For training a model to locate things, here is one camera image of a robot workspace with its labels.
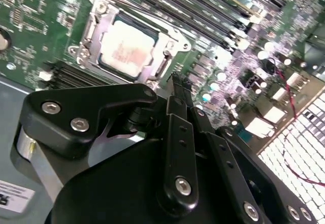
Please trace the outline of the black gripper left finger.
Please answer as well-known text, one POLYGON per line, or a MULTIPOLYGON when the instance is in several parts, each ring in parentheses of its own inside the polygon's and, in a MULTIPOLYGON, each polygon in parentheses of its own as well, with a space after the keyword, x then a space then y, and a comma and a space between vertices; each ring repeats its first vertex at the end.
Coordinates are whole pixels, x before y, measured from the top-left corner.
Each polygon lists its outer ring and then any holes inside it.
POLYGON ((165 211, 191 211, 199 202, 191 106, 185 77, 172 74, 167 98, 141 83, 42 90, 29 94, 20 114, 20 137, 36 149, 27 160, 53 200, 75 176, 147 141, 161 145, 165 211))

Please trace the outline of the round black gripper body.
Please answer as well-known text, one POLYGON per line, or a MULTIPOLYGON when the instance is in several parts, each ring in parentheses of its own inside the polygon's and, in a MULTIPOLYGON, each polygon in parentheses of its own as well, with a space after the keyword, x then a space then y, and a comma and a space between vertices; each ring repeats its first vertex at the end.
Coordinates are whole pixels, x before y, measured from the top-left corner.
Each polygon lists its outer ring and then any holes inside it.
POLYGON ((60 191, 50 223, 240 223, 209 160, 197 157, 199 203, 173 218, 159 205, 161 145, 137 143, 72 178, 60 191))

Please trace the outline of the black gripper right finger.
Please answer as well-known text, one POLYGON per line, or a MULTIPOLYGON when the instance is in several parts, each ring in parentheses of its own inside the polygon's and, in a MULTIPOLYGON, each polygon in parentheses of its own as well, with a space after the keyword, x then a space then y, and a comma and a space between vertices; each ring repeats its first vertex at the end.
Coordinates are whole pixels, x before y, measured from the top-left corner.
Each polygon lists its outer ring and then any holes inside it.
POLYGON ((194 145, 206 160, 200 170, 207 197, 220 223, 316 223, 311 210, 230 128, 215 130, 206 113, 193 105, 192 82, 184 81, 191 106, 194 145))

